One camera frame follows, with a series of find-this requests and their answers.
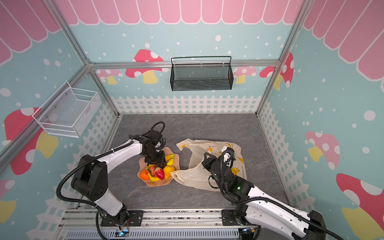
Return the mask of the beige plastic bag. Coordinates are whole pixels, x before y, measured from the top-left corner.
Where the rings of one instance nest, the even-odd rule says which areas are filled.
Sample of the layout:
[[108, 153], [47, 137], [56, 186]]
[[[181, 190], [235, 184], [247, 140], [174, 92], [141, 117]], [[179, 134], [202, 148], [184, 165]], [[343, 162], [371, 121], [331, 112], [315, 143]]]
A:
[[187, 148], [192, 152], [189, 168], [171, 173], [173, 179], [183, 186], [218, 192], [218, 184], [211, 175], [212, 172], [220, 173], [219, 157], [227, 148], [234, 150], [235, 160], [224, 163], [223, 170], [229, 167], [235, 176], [247, 179], [242, 148], [235, 143], [186, 139], [179, 142], [177, 147], [181, 151]]

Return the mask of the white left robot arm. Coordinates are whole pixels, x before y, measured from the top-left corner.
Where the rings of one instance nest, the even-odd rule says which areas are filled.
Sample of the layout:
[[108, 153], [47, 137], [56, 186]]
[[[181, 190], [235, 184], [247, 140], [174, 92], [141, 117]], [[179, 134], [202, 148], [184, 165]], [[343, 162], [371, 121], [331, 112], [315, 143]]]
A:
[[155, 123], [146, 133], [130, 135], [118, 147], [96, 155], [84, 155], [79, 164], [71, 170], [57, 186], [56, 196], [68, 203], [90, 205], [97, 209], [99, 216], [116, 226], [128, 223], [129, 211], [110, 189], [110, 173], [126, 161], [137, 156], [144, 157], [145, 164], [163, 167], [166, 164], [162, 136], [164, 122]]

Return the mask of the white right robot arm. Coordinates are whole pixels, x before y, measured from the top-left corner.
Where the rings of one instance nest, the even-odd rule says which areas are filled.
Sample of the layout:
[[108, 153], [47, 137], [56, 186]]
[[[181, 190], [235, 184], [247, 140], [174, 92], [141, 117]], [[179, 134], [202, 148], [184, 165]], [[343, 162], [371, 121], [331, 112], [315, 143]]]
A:
[[205, 153], [202, 166], [216, 189], [236, 208], [231, 219], [241, 226], [269, 229], [289, 240], [324, 240], [327, 236], [341, 237], [328, 230], [323, 216], [295, 209], [269, 196], [248, 180], [235, 175], [232, 166], [235, 151], [226, 148], [218, 157]]

